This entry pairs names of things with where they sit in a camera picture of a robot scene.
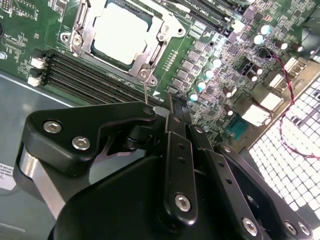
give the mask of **electrolytic capacitor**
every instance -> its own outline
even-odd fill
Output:
[[[252,82],[255,82],[258,80],[258,77],[252,72],[248,72],[246,75]]]
[[[263,73],[263,69],[258,65],[253,65],[252,71],[254,71],[257,75],[261,75]]]
[[[291,49],[292,51],[295,51],[295,52],[300,53],[300,52],[302,52],[305,48],[304,48],[302,45],[298,44],[298,43],[292,43],[292,44],[290,45],[290,49]]]
[[[260,45],[264,42],[264,37],[261,34],[258,35],[253,35],[251,37],[251,41],[255,44],[255,45]]]
[[[232,96],[236,94],[237,90],[238,90],[238,89],[237,89],[236,86],[235,86],[234,88],[232,88],[232,90],[231,90]]]
[[[288,47],[288,43],[283,42],[281,40],[275,40],[274,41],[274,46],[281,49],[281,50],[285,50]]]
[[[189,98],[192,102],[195,102],[198,100],[199,96],[196,94],[196,92],[192,91],[189,93]]]
[[[227,98],[232,97],[232,92],[228,88],[226,88],[226,87],[222,88],[222,92]]]
[[[204,89],[206,89],[206,83],[205,83],[205,81],[203,81],[203,80],[199,80],[197,83],[196,83],[196,85],[197,85],[197,87],[198,87],[198,89],[199,89],[199,91],[201,92],[201,91],[203,91]]]
[[[203,71],[203,74],[207,79],[212,79],[215,76],[214,71],[212,71],[210,68],[207,68]]]
[[[267,35],[268,33],[270,33],[270,25],[261,24],[260,26],[258,26],[258,32],[262,35]]]
[[[214,57],[214,58],[212,58],[212,60],[211,60],[211,64],[212,64],[212,67],[213,67],[214,69],[217,69],[217,68],[220,68],[220,67],[221,67],[222,61],[221,61],[219,58]]]
[[[224,105],[224,111],[228,116],[231,116],[234,114],[234,111],[231,109],[229,105]]]

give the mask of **cable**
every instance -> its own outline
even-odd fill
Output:
[[[290,98],[291,98],[291,101],[290,101],[290,104],[289,106],[284,110],[283,114],[281,115],[280,117],[280,120],[279,120],[279,132],[280,132],[280,139],[282,141],[282,143],[288,148],[290,149],[293,153],[295,154],[298,154],[304,158],[313,158],[313,159],[320,159],[320,156],[315,156],[313,154],[303,154],[301,152],[299,152],[296,148],[293,148],[291,147],[284,139],[283,137],[283,129],[282,129],[282,126],[283,126],[283,123],[284,123],[284,118],[285,116],[287,115],[288,111],[290,110],[290,108],[295,105],[295,95],[294,95],[294,90],[292,88],[292,85],[291,85],[291,80],[290,78],[288,77],[288,72],[287,70],[285,69],[285,65],[284,63],[282,62],[282,60],[276,55],[276,54],[271,54],[269,52],[270,56],[273,56],[276,61],[281,65],[281,68],[282,68],[282,71],[283,71],[283,74],[284,74],[284,78],[285,78],[285,81],[288,85],[288,89],[289,89],[289,92],[290,92]]]

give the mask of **robotic arm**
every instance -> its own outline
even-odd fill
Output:
[[[90,185],[92,164],[144,157]],[[307,223],[230,146],[211,146],[187,101],[37,111],[13,173],[44,201],[49,240],[311,240]]]

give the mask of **green circuit board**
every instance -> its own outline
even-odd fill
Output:
[[[274,61],[261,60],[256,56],[258,46],[253,44],[252,35],[257,33],[258,26],[270,25],[270,32],[263,40],[264,46],[279,55],[291,54],[288,50],[275,48],[274,40],[278,39],[288,44],[299,43],[302,23],[319,4],[319,0],[256,0],[251,4],[245,1],[233,2],[244,8],[252,6],[253,10],[247,15],[237,16],[237,20],[244,24],[241,34],[231,33],[226,37],[172,4],[156,2],[174,13],[186,29],[186,34],[169,42],[154,72],[158,84],[149,87],[148,94],[161,100],[167,92],[175,90],[184,95],[195,92],[198,100],[189,102],[190,112],[195,123],[207,126],[211,140],[219,132],[225,131],[235,118],[234,115],[226,114],[225,104],[232,107],[240,96],[249,97],[254,86],[259,82],[263,83],[266,74],[275,66]],[[73,53],[61,41],[60,34],[72,31],[78,7],[78,0],[0,0],[0,22],[4,29],[0,38],[0,52],[7,56],[6,59],[0,59],[0,69],[27,80],[32,68],[34,49],[55,49],[73,57]],[[216,4],[213,8],[221,10],[223,6]],[[201,51],[195,51],[196,41],[203,43]],[[196,53],[192,67],[187,75],[181,76],[179,70],[184,61],[190,61],[191,51]],[[252,82],[237,72],[244,57],[263,69],[258,81]],[[204,70],[212,67],[213,58],[219,58],[222,65],[214,70],[214,77],[208,79]],[[107,72],[101,65],[83,59],[80,61],[112,75],[112,72]],[[114,77],[132,88],[143,91],[142,85],[127,82],[118,76]],[[176,79],[182,82],[179,88],[175,85]],[[197,88],[196,83],[199,80],[206,83],[205,89]],[[226,98],[222,92],[223,87],[236,87],[237,92],[231,98]],[[52,86],[48,85],[45,88],[79,104],[88,104],[85,100]]]

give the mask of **metal bracket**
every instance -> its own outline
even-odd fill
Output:
[[[212,186],[212,191],[219,192],[219,204],[225,211],[225,219],[231,226],[234,238],[262,240],[263,234],[251,212],[237,180],[226,159],[213,151],[206,133],[196,125],[189,126],[194,144],[195,155],[203,166]]]
[[[198,217],[191,142],[186,124],[178,116],[166,117],[162,153],[162,198],[158,215],[172,231],[193,225]]]
[[[281,199],[232,147],[218,144],[217,153],[225,157],[242,193],[259,207],[259,218],[272,239],[313,239],[308,224]]]

